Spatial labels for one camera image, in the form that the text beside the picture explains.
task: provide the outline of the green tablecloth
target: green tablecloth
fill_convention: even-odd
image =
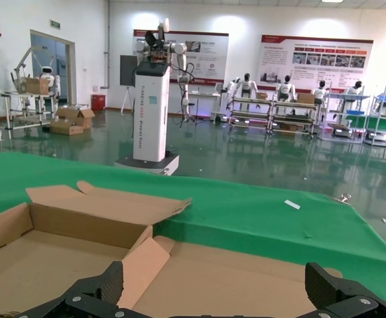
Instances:
[[[363,128],[364,127],[364,117],[356,117],[356,116],[347,116],[346,119],[351,120],[351,128]],[[376,129],[377,118],[368,117],[368,128]],[[379,131],[386,131],[386,119],[380,118],[379,121]]]
[[[76,187],[78,180],[175,199],[192,197],[191,206],[160,223],[156,233],[299,264],[319,262],[386,299],[386,243],[354,209],[316,193],[0,152],[0,212],[28,201],[26,187]],[[300,209],[285,204],[287,199]]]

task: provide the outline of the white paper scrap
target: white paper scrap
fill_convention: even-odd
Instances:
[[[296,210],[299,210],[300,209],[300,205],[296,204],[296,203],[293,203],[292,201],[289,201],[289,200],[286,200],[285,203],[287,205],[290,205],[291,207],[294,207]]]

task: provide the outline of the red container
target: red container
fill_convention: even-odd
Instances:
[[[106,106],[106,95],[92,95],[92,111],[103,111]]]

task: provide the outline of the doorway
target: doorway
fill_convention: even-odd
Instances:
[[[75,44],[48,34],[31,30],[31,46],[46,50],[34,51],[33,76],[40,76],[42,66],[51,66],[52,75],[60,76],[59,106],[76,104]]]

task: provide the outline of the red and white poster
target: red and white poster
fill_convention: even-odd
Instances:
[[[137,41],[145,39],[145,33],[146,30],[134,30],[133,50]],[[187,62],[194,65],[195,84],[213,86],[224,82],[228,33],[170,31],[165,33],[165,40],[187,45]],[[172,63],[177,65],[175,54]],[[172,71],[171,82],[176,81],[176,75],[177,72]]]
[[[372,46],[372,40],[263,35],[258,88],[274,89],[289,75],[297,91],[318,87],[323,79],[342,92],[363,79]]]

